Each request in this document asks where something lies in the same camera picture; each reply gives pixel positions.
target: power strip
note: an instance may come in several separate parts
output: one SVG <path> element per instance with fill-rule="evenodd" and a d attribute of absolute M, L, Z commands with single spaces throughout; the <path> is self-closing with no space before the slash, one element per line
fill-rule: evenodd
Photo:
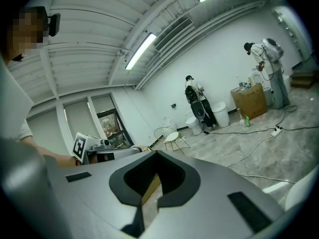
<path fill-rule="evenodd" d="M 280 129 L 280 128 L 275 129 L 275 131 L 273 131 L 273 132 L 271 133 L 271 135 L 272 135 L 273 137 L 276 137 L 277 135 L 279 135 L 279 134 L 281 133 L 281 131 L 282 131 L 282 129 Z"/>

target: man in white shirt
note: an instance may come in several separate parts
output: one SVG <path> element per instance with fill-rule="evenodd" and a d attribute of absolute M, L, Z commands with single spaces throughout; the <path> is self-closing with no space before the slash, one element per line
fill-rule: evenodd
<path fill-rule="evenodd" d="M 60 166 L 75 166 L 79 162 L 74 156 L 58 155 L 38 146 L 25 120 L 32 100 L 25 94 L 10 74 L 6 65 L 10 60 L 20 61 L 26 49 L 36 48 L 48 34 L 48 16 L 44 7 L 23 9 L 13 19 L 5 19 L 6 33 L 1 32 L 0 43 L 0 137 L 15 138 L 20 142 L 34 147 L 41 155 L 53 156 Z M 96 163 L 97 157 L 92 156 L 90 163 Z"/>
<path fill-rule="evenodd" d="M 269 76 L 271 88 L 274 91 L 274 108 L 280 109 L 290 104 L 287 89 L 284 83 L 280 60 L 272 63 L 270 62 L 267 54 L 261 43 L 245 43 L 244 49 L 247 54 L 253 54 L 258 63 L 258 70 L 260 72 L 265 69 Z"/>
<path fill-rule="evenodd" d="M 206 96 L 204 95 L 204 87 L 202 87 L 190 75 L 188 75 L 186 77 L 185 88 L 187 88 L 187 86 L 192 86 L 197 91 L 196 92 L 196 94 L 198 94 L 197 97 L 201 101 L 201 103 L 203 104 L 205 112 L 206 112 L 206 115 L 204 117 L 204 122 L 205 122 L 206 126 L 208 126 L 209 129 L 211 129 L 212 127 L 216 127 L 217 122 L 216 122 L 214 113 L 211 110 L 209 101 L 207 100 Z"/>

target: white chair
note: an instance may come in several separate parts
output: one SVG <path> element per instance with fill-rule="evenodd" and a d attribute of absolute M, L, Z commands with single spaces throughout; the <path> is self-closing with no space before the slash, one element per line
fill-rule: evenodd
<path fill-rule="evenodd" d="M 179 133 L 175 129 L 170 128 L 170 127 L 160 127 L 154 131 L 154 137 L 157 140 L 162 141 L 165 144 L 166 151 L 167 151 L 166 144 L 170 143 L 173 151 L 180 149 L 180 151 L 185 155 L 183 150 L 177 145 L 176 140 L 181 139 L 183 142 L 185 142 L 185 141 L 180 137 Z M 178 149 L 174 150 L 173 142 L 176 144 Z"/>

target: marble floor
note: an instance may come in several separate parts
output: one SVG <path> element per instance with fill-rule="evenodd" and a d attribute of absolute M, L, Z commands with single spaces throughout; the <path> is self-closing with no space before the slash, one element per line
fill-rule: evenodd
<path fill-rule="evenodd" d="M 319 125 L 319 84 L 313 85 L 309 90 L 293 88 L 289 94 L 291 105 L 298 109 L 286 114 L 285 120 L 280 124 L 283 128 L 293 129 Z M 264 130 L 280 122 L 284 109 L 269 108 L 267 113 L 251 120 L 250 127 L 239 125 L 239 115 L 230 115 L 230 126 L 216 127 L 212 132 L 250 132 Z M 253 148 L 263 139 L 271 136 L 271 130 L 253 134 L 226 134 L 206 135 L 203 132 L 193 135 L 190 129 L 181 130 L 180 133 L 191 148 L 183 148 L 187 156 L 217 163 L 223 166 L 230 165 L 247 156 Z M 255 151 L 245 160 L 230 166 L 233 171 L 245 175 L 266 176 L 282 180 L 297 182 L 313 170 L 319 162 L 319 128 L 283 131 L 276 138 L 263 141 Z M 187 147 L 181 140 L 179 146 Z M 166 151 L 165 145 L 158 142 L 153 150 Z M 174 152 L 183 155 L 180 150 Z M 278 181 L 264 178 L 245 177 L 260 189 L 265 189 Z M 271 194 L 279 204 L 284 206 L 287 191 L 291 185 Z M 144 204 L 144 209 L 156 211 L 156 200 L 161 196 L 161 187 Z"/>

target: gray pants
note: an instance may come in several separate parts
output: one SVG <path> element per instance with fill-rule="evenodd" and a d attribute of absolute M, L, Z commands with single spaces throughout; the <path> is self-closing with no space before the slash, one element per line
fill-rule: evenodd
<path fill-rule="evenodd" d="M 290 104 L 287 89 L 284 83 L 281 70 L 269 75 L 270 85 L 274 91 L 274 105 L 275 109 L 280 109 Z"/>

